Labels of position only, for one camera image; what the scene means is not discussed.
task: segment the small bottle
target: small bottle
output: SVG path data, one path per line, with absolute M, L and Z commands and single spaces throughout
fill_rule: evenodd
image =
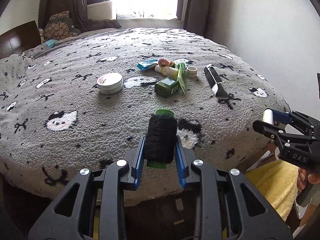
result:
M 161 67 L 159 65 L 155 66 L 155 71 L 161 73 L 162 75 L 166 77 L 174 77 L 176 78 L 178 76 L 179 70 L 173 67 Z

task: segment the white wall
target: white wall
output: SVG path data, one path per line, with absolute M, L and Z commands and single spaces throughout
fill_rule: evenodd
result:
M 39 2 L 40 0 L 10 0 L 0 17 L 0 35 L 33 20 L 38 25 Z
M 259 71 L 292 110 L 320 119 L 320 17 L 309 0 L 215 0 L 209 38 Z

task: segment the gray fuzzy blanket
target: gray fuzzy blanket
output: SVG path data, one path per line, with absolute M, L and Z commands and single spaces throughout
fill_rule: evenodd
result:
M 73 39 L 35 59 L 0 60 L 0 173 L 12 185 L 54 197 L 82 168 L 105 168 L 138 144 L 150 116 L 167 108 L 178 119 L 183 146 L 219 169 L 230 169 L 262 149 L 267 138 L 252 123 L 266 108 L 288 111 L 265 78 L 226 47 L 181 29 L 134 29 Z M 169 98 L 154 93 L 164 77 L 136 64 L 166 57 L 198 68 Z M 229 99 L 217 100 L 204 75 L 212 64 Z M 118 72 L 124 88 L 102 95 L 99 76 Z M 144 167 L 139 202 L 180 190 L 175 164 Z

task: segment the blue packet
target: blue packet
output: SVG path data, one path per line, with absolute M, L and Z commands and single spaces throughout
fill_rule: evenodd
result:
M 147 69 L 153 68 L 153 67 L 155 67 L 157 65 L 158 65 L 158 60 L 157 59 L 152 59 L 152 60 L 146 60 L 146 61 L 139 62 L 137 64 L 137 67 L 140 70 L 147 70 Z
M 54 47 L 54 44 L 57 42 L 57 40 L 48 40 L 46 42 L 44 42 L 44 44 L 47 44 L 47 46 L 49 48 L 53 48 Z

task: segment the human hand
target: human hand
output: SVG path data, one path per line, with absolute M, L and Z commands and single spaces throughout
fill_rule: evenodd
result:
M 320 174 L 319 173 L 308 173 L 308 171 L 299 168 L 298 170 L 298 178 L 297 178 L 297 187 L 299 191 L 302 191 L 307 184 L 307 177 L 308 181 L 312 184 L 320 183 Z

